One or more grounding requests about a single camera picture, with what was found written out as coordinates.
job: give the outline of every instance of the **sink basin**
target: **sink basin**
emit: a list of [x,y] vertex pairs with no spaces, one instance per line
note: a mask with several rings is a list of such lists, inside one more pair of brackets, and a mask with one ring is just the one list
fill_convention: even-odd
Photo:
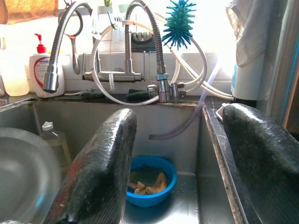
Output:
[[[74,158],[102,122],[121,108],[127,107],[68,100],[25,101],[0,109],[0,127],[19,128],[39,135],[41,124],[52,121],[54,129],[65,133]],[[148,138],[149,134],[167,132],[184,122],[194,106],[145,105],[131,109],[137,114],[133,156],[154,155],[170,160],[178,171],[178,180],[170,196],[159,205],[139,208],[127,202],[122,223],[234,224],[202,115],[185,132],[171,140],[153,141]],[[31,223],[37,224],[36,220],[33,218]]]

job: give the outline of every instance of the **cloth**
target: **cloth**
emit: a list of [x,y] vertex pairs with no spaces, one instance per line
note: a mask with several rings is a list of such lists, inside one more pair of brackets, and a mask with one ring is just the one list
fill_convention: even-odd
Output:
[[57,15],[58,0],[0,0],[0,24],[14,24]]
[[233,0],[227,6],[228,19],[238,39],[238,66],[245,67],[265,51],[273,1]]

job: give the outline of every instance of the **soap dispenser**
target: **soap dispenser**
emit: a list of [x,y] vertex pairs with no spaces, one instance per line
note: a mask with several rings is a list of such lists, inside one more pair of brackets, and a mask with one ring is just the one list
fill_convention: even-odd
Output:
[[32,82],[35,93],[41,98],[57,97],[64,94],[64,74],[62,66],[58,61],[58,89],[57,92],[48,93],[43,90],[43,80],[47,67],[49,65],[50,54],[47,53],[46,47],[42,44],[42,35],[35,34],[38,37],[39,44],[37,46],[37,54],[30,57],[29,60],[29,72],[30,80]]

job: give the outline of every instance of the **blue bowl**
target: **blue bowl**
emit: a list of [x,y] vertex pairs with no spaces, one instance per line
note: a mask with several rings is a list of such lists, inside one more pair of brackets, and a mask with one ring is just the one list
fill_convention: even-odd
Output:
[[131,171],[141,169],[143,165],[161,168],[166,175],[167,188],[153,195],[136,195],[127,192],[127,201],[139,207],[150,207],[160,204],[167,198],[177,182],[178,175],[176,169],[168,160],[157,156],[139,156],[133,158]]

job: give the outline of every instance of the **green scrubber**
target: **green scrubber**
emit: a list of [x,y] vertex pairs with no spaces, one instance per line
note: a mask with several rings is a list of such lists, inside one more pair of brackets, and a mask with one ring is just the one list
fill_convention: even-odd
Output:
[[148,91],[140,91],[140,90],[133,90],[130,89],[127,95],[127,99],[134,100],[134,99],[150,99],[150,93]]

